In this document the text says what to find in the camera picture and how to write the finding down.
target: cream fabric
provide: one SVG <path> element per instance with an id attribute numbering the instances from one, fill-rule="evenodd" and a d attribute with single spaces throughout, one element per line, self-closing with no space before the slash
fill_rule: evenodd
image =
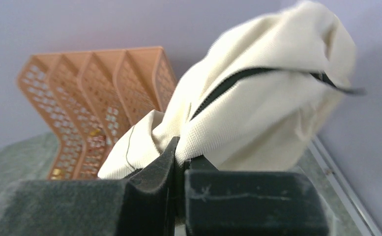
<path id="1" fill-rule="evenodd" d="M 353 40 L 319 3 L 238 25 L 183 75 L 165 114 L 150 112 L 116 143 L 98 176 L 122 178 L 145 167 L 174 136 L 179 164 L 204 154 L 219 169 L 286 170 L 343 97 L 300 71 L 322 71 L 348 87 L 354 64 Z M 283 70 L 239 81 L 190 121 L 218 84 L 250 67 Z"/>

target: orange plastic organizer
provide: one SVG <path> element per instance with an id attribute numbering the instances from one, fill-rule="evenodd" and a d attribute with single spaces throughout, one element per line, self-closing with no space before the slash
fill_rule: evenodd
<path id="1" fill-rule="evenodd" d="M 166 110 L 176 83 L 161 47 L 33 55 L 17 78 L 60 143 L 50 179 L 96 178 L 132 125 Z"/>

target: wall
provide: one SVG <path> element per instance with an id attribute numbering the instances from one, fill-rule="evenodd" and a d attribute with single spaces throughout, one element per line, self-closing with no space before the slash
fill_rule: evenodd
<path id="1" fill-rule="evenodd" d="M 0 147 L 48 127 L 15 85 L 30 54 L 162 45 L 180 76 L 222 31 L 293 0 L 0 1 Z M 348 98 L 320 137 L 382 228 L 382 0 L 322 0 L 358 47 Z"/>

